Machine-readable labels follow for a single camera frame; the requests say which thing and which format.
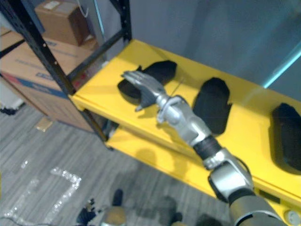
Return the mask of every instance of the black foam pad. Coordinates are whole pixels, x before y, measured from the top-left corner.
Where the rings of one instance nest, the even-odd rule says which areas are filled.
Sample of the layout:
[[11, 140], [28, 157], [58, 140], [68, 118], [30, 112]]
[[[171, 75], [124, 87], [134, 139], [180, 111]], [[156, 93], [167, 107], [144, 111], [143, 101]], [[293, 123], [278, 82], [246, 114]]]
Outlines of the black foam pad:
[[272, 112], [272, 135], [275, 147], [272, 159], [283, 170], [301, 175], [301, 117], [282, 103]]
[[[137, 71], [141, 71], [146, 73], [156, 80], [158, 80], [161, 84], [167, 84], [171, 79], [175, 76], [177, 64], [173, 61], [159, 61], [151, 64], [144, 70], [142, 70], [141, 66], [137, 68]], [[120, 83], [118, 83], [118, 89], [121, 92], [123, 98], [128, 102], [138, 105], [141, 101], [141, 93], [135, 86], [133, 86], [130, 82], [123, 79]]]
[[226, 83], [218, 78], [206, 81], [198, 93], [193, 112], [200, 117], [213, 134], [222, 134], [227, 125], [231, 104]]

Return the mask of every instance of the blue stripe on box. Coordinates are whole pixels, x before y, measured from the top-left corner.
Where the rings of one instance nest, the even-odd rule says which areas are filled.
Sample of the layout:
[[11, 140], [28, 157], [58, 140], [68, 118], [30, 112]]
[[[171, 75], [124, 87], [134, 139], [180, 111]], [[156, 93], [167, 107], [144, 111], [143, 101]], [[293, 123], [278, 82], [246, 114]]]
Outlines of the blue stripe on box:
[[52, 89], [52, 88], [49, 88], [49, 87], [46, 87], [46, 86], [42, 86], [42, 85], [34, 83], [32, 81], [23, 80], [23, 79], [20, 79], [20, 78], [17, 78], [17, 79], [24, 86], [33, 88], [33, 89], [38, 90], [38, 91], [43, 92], [43, 93], [51, 94], [53, 96], [68, 99], [68, 97], [62, 91]]

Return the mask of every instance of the cable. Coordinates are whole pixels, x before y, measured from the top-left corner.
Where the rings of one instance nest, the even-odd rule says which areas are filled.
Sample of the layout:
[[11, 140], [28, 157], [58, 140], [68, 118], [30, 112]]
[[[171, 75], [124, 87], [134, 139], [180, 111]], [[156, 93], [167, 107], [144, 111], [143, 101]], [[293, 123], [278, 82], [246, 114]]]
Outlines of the cable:
[[89, 14], [89, 8], [87, 8], [86, 13], [84, 13], [83, 8], [81, 7], [81, 4], [80, 4], [79, 0], [76, 0], [76, 1], [77, 1], [78, 6], [79, 6], [80, 12], [84, 16], [84, 18], [87, 18], [88, 14]]
[[16, 225], [19, 225], [19, 226], [56, 226], [56, 225], [52, 225], [52, 224], [48, 224], [48, 223], [36, 223], [36, 224], [30, 224], [30, 225], [22, 225], [22, 224], [19, 224], [18, 222], [16, 222], [13, 218], [10, 218], [10, 217], [0, 217], [0, 220], [1, 219], [11, 220]]
[[100, 30], [102, 32], [102, 37], [103, 37], [103, 41], [104, 41], [105, 38], [104, 38], [103, 22], [102, 22], [102, 18], [101, 18], [100, 11], [99, 11], [98, 4], [97, 4], [96, 0], [94, 0], [94, 6], [95, 6], [96, 14], [97, 14], [97, 19], [98, 19], [99, 27], [100, 27]]
[[245, 164], [244, 161], [242, 161], [240, 158], [236, 157], [235, 158], [245, 167], [246, 171], [251, 175], [251, 171], [249, 169], [249, 167], [247, 166], [247, 164]]

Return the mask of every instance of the black metal shelf post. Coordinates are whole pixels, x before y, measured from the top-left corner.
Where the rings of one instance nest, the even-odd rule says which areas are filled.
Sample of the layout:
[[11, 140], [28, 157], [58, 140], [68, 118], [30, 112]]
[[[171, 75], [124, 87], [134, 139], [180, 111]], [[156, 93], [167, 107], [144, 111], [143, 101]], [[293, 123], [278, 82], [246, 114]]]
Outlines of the black metal shelf post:
[[[92, 53], [86, 60], [77, 66], [69, 76], [66, 76], [59, 63], [52, 55], [46, 42], [33, 23], [31, 17], [27, 13], [21, 0], [1, 0], [1, 12], [12, 24], [14, 29], [23, 35], [25, 41], [29, 44], [35, 55], [40, 59], [45, 68], [51, 74], [53, 79], [59, 85], [61, 90], [66, 95], [75, 94], [76, 90], [71, 81], [76, 76], [80, 75], [86, 68], [89, 67], [99, 56], [105, 53], [112, 45], [114, 45], [120, 38], [124, 40], [132, 39], [131, 23], [130, 23], [130, 8], [129, 0], [110, 0], [116, 10], [120, 13], [121, 30], [114, 36], [108, 39], [102, 46], [100, 46], [94, 53]], [[91, 126], [94, 132], [101, 138], [102, 141], [107, 140], [100, 125], [94, 120], [91, 112], [87, 109], [79, 111], [85, 118], [87, 123]]]

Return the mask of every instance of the yellow shelf surface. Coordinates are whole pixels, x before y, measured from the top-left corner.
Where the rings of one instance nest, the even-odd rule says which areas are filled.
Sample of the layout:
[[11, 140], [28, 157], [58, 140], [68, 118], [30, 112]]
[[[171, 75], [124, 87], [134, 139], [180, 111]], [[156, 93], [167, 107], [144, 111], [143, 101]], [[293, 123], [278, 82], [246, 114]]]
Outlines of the yellow shelf surface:
[[[150, 142], [122, 128], [116, 130], [107, 145], [215, 197], [207, 180], [209, 171], [202, 166], [201, 161], [199, 163], [193, 162], [183, 154]], [[267, 201], [283, 220], [287, 210], [294, 210], [301, 214], [300, 206]]]
[[[301, 112], [299, 101], [137, 40], [132, 40], [71, 99], [79, 109], [86, 108], [152, 142], [184, 154], [180, 156], [187, 158], [189, 164], [199, 163], [199, 157], [178, 137], [176, 131], [167, 124], [157, 124], [156, 106], [136, 113], [136, 106], [123, 99], [117, 88], [124, 71], [135, 70], [139, 65], [145, 68], [162, 60], [172, 60], [178, 64], [175, 79], [165, 86], [167, 93], [171, 94], [178, 87], [174, 95], [183, 96], [191, 106], [206, 80], [217, 77], [226, 82], [233, 106], [226, 131], [217, 137], [218, 141], [246, 162], [259, 189], [301, 206], [301, 176], [287, 173], [273, 163], [270, 155], [272, 139], [269, 137], [271, 111], [285, 102]], [[193, 180], [198, 180], [200, 172], [195, 169], [194, 173], [196, 178], [190, 177], [191, 184], [195, 183]]]

